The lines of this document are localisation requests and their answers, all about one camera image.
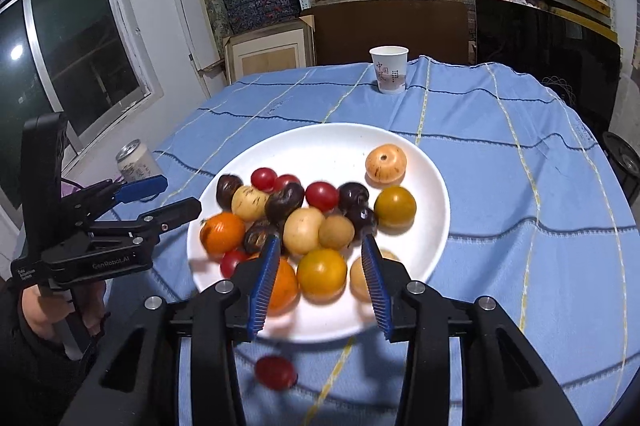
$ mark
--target red cherry tomato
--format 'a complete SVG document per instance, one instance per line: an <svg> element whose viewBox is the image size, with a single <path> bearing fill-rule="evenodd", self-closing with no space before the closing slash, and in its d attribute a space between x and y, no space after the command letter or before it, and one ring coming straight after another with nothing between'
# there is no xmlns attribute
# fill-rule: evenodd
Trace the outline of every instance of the red cherry tomato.
<svg viewBox="0 0 640 426"><path fill-rule="evenodd" d="M331 184L320 181L312 182L306 187L305 197L310 206L318 208L324 213L331 211L338 205L340 195Z"/></svg>
<svg viewBox="0 0 640 426"><path fill-rule="evenodd" d="M251 184L260 191L270 193L277 177L277 173L271 168L258 168L251 174Z"/></svg>
<svg viewBox="0 0 640 426"><path fill-rule="evenodd" d="M298 177L287 173L285 175L280 175L280 177L276 179L276 181L273 183L273 191L280 191L290 182L297 182L302 186L302 182L300 182L300 179Z"/></svg>
<svg viewBox="0 0 640 426"><path fill-rule="evenodd" d="M255 363L255 378L272 390L288 390L298 380L298 373L289 359L265 356Z"/></svg>
<svg viewBox="0 0 640 426"><path fill-rule="evenodd" d="M247 259L248 256L246 253L240 249L227 251L222 257L222 260L220 260L220 274L222 274L222 278L231 278L236 270L236 266Z"/></svg>

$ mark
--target orange tomato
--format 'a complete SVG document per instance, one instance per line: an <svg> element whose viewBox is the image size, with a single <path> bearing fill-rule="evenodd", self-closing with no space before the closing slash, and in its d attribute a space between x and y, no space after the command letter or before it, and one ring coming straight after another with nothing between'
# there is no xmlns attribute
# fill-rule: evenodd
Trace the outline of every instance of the orange tomato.
<svg viewBox="0 0 640 426"><path fill-rule="evenodd" d="M208 218L200 230L200 241L209 258L221 260L224 254L242 244L244 238L244 222L229 212Z"/></svg>
<svg viewBox="0 0 640 426"><path fill-rule="evenodd" d="M257 258L259 253L252 254L250 258ZM286 258L280 258L276 281L273 283L271 299L267 308L267 316L277 316L290 310L293 302L298 298L300 289L296 272Z"/></svg>

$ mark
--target white plate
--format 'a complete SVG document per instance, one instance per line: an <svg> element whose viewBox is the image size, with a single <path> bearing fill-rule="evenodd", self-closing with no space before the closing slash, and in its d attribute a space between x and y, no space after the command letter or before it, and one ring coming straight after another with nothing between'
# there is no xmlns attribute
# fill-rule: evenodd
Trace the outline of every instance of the white plate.
<svg viewBox="0 0 640 426"><path fill-rule="evenodd" d="M414 195L417 213L406 232L388 234L379 230L376 241L404 263L413 279L425 281L435 269L449 233L449 195L440 172L422 150L391 132L363 124L333 123L274 135L238 155L209 183L200 197L202 214L189 224L187 235L187 256L198 290L222 279L220 265L207 260L199 239L201 219L221 211L216 202L220 175L235 174L248 184L256 168L269 167L278 175L297 176L303 186L320 180L336 187L356 181L367 185L373 207L380 189L366 183L364 162L371 150L386 143L399 146L406 154L408 165L401 185ZM351 267L360 256L360 247L343 253ZM291 312L268 317L260 335L300 343L323 342L358 333L374 321L371 304L354 298L347 287L338 300L324 306L300 298Z"/></svg>

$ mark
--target blue tablecloth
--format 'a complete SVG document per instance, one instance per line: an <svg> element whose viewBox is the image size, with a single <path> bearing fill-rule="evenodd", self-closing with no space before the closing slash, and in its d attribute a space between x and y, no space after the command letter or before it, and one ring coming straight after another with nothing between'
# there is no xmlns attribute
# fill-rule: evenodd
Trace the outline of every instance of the blue tablecloth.
<svg viewBox="0 0 640 426"><path fill-rule="evenodd" d="M194 112L154 152L169 189L116 209L133 218L199 197L233 157L263 139L309 124L359 122L415 142L449 190L451 226L429 284L447 297L498 299L562 384L585 425L596 425L640 364L640 238L593 135L532 76L499 65L450 66L421 57L408 88L380 94L371 65L254 75ZM186 229L168 233L154 269L119 278L110 295L117 326L151 294L194 292ZM183 345L180 400L188 402ZM300 377L274 393L252 366L276 352ZM249 426L388 426L399 401L406 345L376 329L319 345L257 341L237 349ZM452 342L452 366L459 364ZM452 371L450 423L458 424L460 370ZM188 406L182 421L189 423Z"/></svg>

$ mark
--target yellow tomato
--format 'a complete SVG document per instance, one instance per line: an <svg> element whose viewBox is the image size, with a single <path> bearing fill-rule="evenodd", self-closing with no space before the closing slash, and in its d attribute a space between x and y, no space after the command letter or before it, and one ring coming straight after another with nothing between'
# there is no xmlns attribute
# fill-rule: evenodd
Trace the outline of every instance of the yellow tomato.
<svg viewBox="0 0 640 426"><path fill-rule="evenodd" d="M347 263L334 249L316 249L302 257L297 276L300 290L309 301L328 303L344 289Z"/></svg>

